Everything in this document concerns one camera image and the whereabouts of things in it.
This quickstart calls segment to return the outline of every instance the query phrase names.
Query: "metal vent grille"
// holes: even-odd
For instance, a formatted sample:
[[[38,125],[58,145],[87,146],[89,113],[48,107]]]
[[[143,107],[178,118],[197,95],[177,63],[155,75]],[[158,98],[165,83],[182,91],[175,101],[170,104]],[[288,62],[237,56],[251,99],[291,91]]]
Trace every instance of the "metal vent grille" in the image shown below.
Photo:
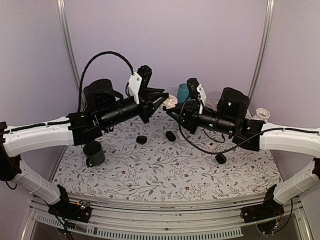
[[[47,216],[44,214],[37,214],[36,220],[38,222],[61,228],[63,226],[54,216]],[[84,232],[74,230],[79,234],[90,235],[94,237],[100,237],[109,240],[224,240],[242,237],[240,227],[219,230],[219,231],[207,231],[202,233],[138,233],[138,232],[120,232],[115,230],[108,230],[102,227],[86,226]]]

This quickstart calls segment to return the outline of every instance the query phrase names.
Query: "dark gray mug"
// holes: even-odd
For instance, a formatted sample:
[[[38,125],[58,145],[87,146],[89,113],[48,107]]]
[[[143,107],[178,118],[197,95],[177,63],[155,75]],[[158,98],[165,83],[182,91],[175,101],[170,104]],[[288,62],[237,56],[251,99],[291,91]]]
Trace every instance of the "dark gray mug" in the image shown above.
[[[86,155],[85,163],[88,167],[98,166],[106,159],[102,146],[98,141],[85,144],[83,153]]]

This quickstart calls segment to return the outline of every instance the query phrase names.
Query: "table surface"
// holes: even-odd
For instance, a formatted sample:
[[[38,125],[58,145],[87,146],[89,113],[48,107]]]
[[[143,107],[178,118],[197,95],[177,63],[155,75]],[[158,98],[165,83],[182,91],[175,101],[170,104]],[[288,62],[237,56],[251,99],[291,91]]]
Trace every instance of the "table surface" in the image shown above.
[[[238,147],[225,154],[225,164],[218,164],[214,155],[193,148],[185,140],[177,137],[168,141],[166,131],[177,136],[178,124],[163,111],[157,111],[148,124],[139,117],[120,123],[113,132],[97,139],[106,161],[94,167],[86,166],[83,146],[68,146],[53,181],[73,194],[163,202],[261,194],[281,181],[270,151]],[[220,133],[208,134],[221,140]],[[138,135],[146,136],[147,143],[136,143]],[[202,148],[209,140],[201,128],[195,135],[186,135]],[[218,143],[216,151],[232,146],[227,139]]]

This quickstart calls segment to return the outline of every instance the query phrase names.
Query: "black cylinder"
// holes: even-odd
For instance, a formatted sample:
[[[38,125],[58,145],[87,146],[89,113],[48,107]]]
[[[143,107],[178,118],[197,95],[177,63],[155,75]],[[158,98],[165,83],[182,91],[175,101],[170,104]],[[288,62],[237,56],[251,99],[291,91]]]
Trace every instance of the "black cylinder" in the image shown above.
[[[131,119],[139,114],[139,106],[133,97],[127,97],[116,101],[115,105],[106,111],[97,114],[99,125],[103,129],[111,128],[123,121]]]
[[[198,126],[210,131],[217,131],[233,136],[235,132],[235,119],[220,116],[216,111],[203,110],[199,116]]]

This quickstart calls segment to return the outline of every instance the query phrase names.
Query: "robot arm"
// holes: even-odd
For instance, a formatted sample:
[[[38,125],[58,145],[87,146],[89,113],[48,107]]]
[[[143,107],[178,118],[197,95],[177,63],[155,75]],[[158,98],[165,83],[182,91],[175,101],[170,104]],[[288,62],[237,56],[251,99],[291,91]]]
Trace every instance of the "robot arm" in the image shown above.
[[[229,87],[223,90],[217,111],[214,111],[205,106],[202,100],[205,96],[204,88],[196,78],[190,78],[187,86],[189,97],[194,101],[179,103],[166,112],[176,121],[181,119],[179,124],[191,134],[194,134],[198,127],[202,127],[227,134],[233,143],[243,149],[282,150],[314,157],[313,161],[290,179],[270,187],[262,204],[243,208],[241,217],[246,223],[283,214],[285,202],[320,184],[320,128],[286,127],[247,119],[249,98]]]
[[[128,81],[131,96],[113,90],[108,79],[99,79],[85,87],[87,106],[49,122],[27,126],[7,126],[0,122],[0,181],[11,181],[46,201],[58,216],[88,222],[91,208],[70,203],[66,190],[34,172],[20,157],[21,153],[53,146],[83,145],[113,131],[113,126],[139,116],[144,123],[169,94],[149,88],[151,68],[142,66]]]

